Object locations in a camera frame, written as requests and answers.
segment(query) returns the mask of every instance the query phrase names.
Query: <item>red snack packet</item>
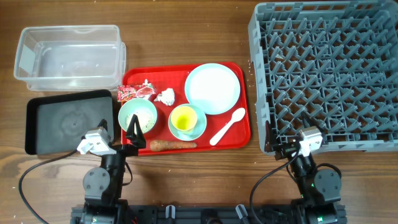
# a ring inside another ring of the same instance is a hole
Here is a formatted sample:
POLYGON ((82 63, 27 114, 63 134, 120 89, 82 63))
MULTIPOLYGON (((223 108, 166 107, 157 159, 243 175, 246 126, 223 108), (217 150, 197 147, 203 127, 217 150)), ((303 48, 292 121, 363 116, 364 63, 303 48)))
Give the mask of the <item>red snack packet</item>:
POLYGON ((126 102, 134 98, 149 99, 152 94, 156 94, 156 90, 148 80, 142 85, 119 85, 118 86, 118 102, 126 102))

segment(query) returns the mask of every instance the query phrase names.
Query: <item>bowl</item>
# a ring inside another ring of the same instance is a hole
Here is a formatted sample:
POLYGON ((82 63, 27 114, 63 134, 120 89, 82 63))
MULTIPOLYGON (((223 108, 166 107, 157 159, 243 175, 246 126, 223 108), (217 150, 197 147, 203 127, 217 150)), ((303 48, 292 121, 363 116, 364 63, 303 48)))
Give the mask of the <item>bowl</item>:
POLYGON ((155 123, 157 121, 157 111, 155 105, 149 100, 136 98, 127 101, 119 110, 118 121, 120 127, 122 127, 124 131, 127 131, 128 128, 127 118, 130 115, 132 117, 134 113, 137 113, 138 121, 140 121, 139 125, 143 134, 149 132, 155 126, 155 123), (152 118, 150 119, 150 124, 147 125, 147 127, 145 126, 145 124, 141 123, 143 120, 148 120, 148 117, 140 117, 140 114, 144 113, 150 114, 152 116, 152 118))

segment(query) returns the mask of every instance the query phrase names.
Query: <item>wooden table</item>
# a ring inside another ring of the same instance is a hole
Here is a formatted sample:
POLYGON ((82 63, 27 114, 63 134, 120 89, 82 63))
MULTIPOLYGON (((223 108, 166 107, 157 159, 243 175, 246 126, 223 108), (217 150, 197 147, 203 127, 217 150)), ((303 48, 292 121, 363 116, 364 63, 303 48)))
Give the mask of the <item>wooden table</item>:
MULTIPOLYGON (((236 62, 246 76, 252 138, 238 150, 128 158, 133 182, 122 198, 134 205, 248 204, 265 173, 281 165, 259 149, 249 69, 247 26, 256 1, 8 1, 0 3, 0 223, 38 223, 17 189, 21 174, 50 158, 24 152, 27 102, 56 93, 32 92, 13 77, 21 30, 29 26, 116 24, 127 46, 127 68, 236 62)), ((336 152, 316 155, 343 172, 342 204, 350 223, 398 223, 398 153, 336 152)), ((97 167, 94 156, 76 155, 31 172, 24 181, 30 204, 50 223, 69 223, 82 205, 82 178, 97 167)), ((289 203, 300 197, 286 171, 258 188, 255 203, 289 203)))

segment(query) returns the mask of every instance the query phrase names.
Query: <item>cup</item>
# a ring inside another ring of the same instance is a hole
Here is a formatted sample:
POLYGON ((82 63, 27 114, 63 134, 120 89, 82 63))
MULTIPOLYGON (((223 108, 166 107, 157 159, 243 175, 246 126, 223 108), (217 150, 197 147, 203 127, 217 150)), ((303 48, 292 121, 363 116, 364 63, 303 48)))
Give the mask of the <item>cup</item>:
POLYGON ((172 125, 181 133, 189 134, 197 124, 198 115, 189 106, 178 106, 171 113, 172 125))

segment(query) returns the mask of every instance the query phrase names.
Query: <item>white plate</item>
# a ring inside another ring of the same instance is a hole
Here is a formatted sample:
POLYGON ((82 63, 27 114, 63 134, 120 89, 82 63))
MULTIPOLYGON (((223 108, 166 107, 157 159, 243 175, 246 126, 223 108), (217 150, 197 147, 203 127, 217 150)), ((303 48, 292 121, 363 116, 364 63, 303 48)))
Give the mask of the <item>white plate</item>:
POLYGON ((221 114, 238 101, 241 85, 231 69, 217 63, 195 68, 185 81, 185 96, 190 104, 206 114, 221 114))

